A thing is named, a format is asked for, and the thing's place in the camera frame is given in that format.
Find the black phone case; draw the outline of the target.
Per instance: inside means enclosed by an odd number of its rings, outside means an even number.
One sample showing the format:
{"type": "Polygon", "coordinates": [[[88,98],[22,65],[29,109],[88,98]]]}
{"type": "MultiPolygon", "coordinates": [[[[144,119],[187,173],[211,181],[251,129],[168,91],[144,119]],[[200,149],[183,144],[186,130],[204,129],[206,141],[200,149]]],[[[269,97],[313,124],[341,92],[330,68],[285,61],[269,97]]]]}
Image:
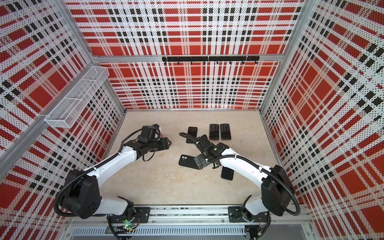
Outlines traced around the black phone case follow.
{"type": "Polygon", "coordinates": [[[181,155],[179,159],[179,166],[190,168],[190,169],[196,169],[196,170],[199,169],[199,167],[195,162],[195,158],[188,155],[181,155]]]}

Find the black phone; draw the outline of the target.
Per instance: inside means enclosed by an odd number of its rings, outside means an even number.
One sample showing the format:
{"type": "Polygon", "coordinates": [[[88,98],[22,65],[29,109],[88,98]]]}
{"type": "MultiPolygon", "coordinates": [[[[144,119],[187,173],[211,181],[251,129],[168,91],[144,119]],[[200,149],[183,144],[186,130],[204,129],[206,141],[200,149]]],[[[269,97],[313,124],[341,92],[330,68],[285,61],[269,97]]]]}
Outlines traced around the black phone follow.
{"type": "Polygon", "coordinates": [[[234,170],[223,167],[221,172],[221,178],[224,180],[232,181],[234,178],[234,170]]]}
{"type": "Polygon", "coordinates": [[[222,140],[231,140],[231,129],[229,124],[220,124],[221,139],[222,140]]]}
{"type": "Polygon", "coordinates": [[[194,144],[194,139],[197,138],[198,128],[197,127],[189,127],[187,134],[192,136],[192,139],[186,139],[187,144],[194,144]]]}
{"type": "Polygon", "coordinates": [[[210,124],[209,139],[218,141],[220,139],[220,126],[219,124],[210,124]]]}

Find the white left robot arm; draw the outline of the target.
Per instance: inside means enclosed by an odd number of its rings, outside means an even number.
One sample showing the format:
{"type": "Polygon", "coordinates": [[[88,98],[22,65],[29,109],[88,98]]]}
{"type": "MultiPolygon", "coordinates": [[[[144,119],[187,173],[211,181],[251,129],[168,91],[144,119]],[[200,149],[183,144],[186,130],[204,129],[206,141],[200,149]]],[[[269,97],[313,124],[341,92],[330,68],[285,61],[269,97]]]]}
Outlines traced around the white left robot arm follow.
{"type": "Polygon", "coordinates": [[[125,166],[148,153],[168,150],[172,142],[161,134],[158,125],[143,126],[120,144],[116,153],[85,170],[71,170],[54,200],[54,211],[61,217],[119,216],[127,221],[136,217],[134,203],[123,198],[107,198],[100,187],[125,166]]]}

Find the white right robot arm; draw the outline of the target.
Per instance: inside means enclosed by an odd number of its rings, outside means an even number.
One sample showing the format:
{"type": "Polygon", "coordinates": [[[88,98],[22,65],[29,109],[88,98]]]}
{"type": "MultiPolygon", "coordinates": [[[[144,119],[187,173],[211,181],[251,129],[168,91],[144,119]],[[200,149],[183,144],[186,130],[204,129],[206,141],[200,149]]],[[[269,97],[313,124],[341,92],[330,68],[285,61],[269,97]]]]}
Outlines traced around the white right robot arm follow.
{"type": "Polygon", "coordinates": [[[220,165],[239,173],[260,188],[261,195],[249,196],[242,204],[237,219],[254,222],[256,216],[263,213],[267,215],[272,213],[280,217],[284,213],[292,216],[300,215],[301,208],[293,185],[281,166],[269,167],[255,163],[239,155],[226,144],[215,145],[206,135],[199,138],[187,133],[179,135],[192,141],[200,151],[201,154],[194,158],[199,169],[210,164],[220,165]]]}

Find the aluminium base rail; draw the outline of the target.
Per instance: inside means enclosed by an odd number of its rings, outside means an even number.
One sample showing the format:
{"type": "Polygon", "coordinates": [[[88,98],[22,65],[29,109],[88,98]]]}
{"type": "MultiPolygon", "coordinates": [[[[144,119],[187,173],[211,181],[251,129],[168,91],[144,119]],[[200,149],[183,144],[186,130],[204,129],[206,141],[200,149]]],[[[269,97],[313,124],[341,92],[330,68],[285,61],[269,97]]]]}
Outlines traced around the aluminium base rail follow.
{"type": "Polygon", "coordinates": [[[236,219],[237,205],[139,205],[143,223],[133,231],[127,223],[112,223],[129,240],[316,240],[305,207],[298,217],[261,214],[250,223],[236,219]]]}

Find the black hook rail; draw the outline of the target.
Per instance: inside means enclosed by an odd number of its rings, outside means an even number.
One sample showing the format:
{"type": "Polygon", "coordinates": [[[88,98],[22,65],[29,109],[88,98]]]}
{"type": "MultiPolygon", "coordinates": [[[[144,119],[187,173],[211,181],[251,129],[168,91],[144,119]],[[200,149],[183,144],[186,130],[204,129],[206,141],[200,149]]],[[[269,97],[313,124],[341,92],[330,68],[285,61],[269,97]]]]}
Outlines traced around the black hook rail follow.
{"type": "Polygon", "coordinates": [[[258,62],[260,56],[194,56],[194,57],[162,57],[164,63],[175,62],[258,62]]]}

